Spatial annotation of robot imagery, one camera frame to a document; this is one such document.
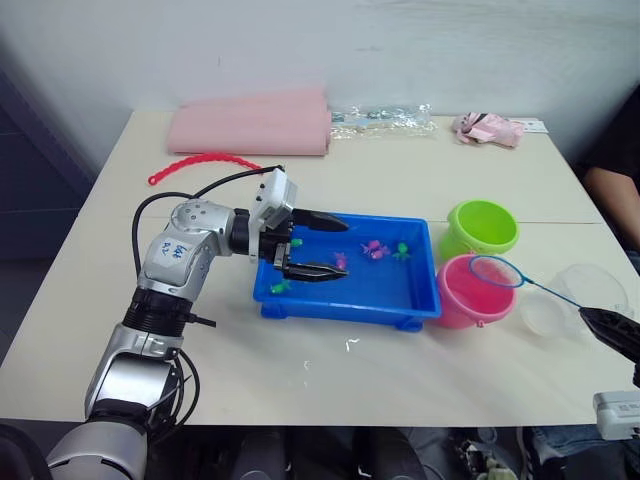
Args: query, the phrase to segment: red plastic chain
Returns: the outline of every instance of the red plastic chain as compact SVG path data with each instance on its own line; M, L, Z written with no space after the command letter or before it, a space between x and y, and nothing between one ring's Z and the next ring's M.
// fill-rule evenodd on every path
M235 155L229 155L228 153L220 153L220 152L212 152L212 153L203 153L201 155L193 155L192 157L183 158L180 161L172 163L167 168L160 170L157 173L151 175L147 181L149 185L156 185L163 178L171 175L174 172L177 172L181 168L188 167L189 165L195 165L197 163L204 162L231 162L237 163L238 165L242 165L243 167L247 167L251 170L258 170L262 168L260 165L251 163L248 160L245 160L241 157L236 157Z

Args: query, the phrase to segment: pink cloth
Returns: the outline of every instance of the pink cloth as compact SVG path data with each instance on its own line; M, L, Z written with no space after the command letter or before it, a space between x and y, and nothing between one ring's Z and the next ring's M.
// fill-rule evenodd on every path
M524 133L524 125L502 118L495 113L467 113L453 120L453 130L464 143L493 142L506 147L517 147Z
M186 104L174 114L174 153L324 155L331 113L322 89L292 90Z

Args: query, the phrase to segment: person's arm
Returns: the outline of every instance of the person's arm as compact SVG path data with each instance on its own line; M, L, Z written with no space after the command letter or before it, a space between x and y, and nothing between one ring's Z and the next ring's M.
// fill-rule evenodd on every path
M640 251L640 194L633 179L592 167L584 178L584 185L613 218L634 249Z

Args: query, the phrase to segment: shoe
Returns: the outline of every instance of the shoe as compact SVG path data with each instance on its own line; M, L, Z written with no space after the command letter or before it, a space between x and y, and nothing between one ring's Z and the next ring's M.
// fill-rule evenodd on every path
M533 444L531 427L517 428L518 446L522 453L522 471L520 480L563 480L563 470L567 466L566 458L550 458L544 464Z

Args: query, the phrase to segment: blue plastic tray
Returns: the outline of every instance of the blue plastic tray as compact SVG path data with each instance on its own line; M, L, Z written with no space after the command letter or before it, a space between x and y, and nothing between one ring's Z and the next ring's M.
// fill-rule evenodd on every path
M292 248L294 262L335 264L335 253L347 256L349 276L321 283L290 281L290 289L271 293L282 273L261 261L253 298L262 302L267 318L313 317L393 325L417 332L426 318L440 316L440 297L429 230L422 219L336 214L349 224L346 232L331 233L296 227L293 238L303 245ZM379 240L395 252L399 242L409 246L410 258L387 255L373 260L361 244Z

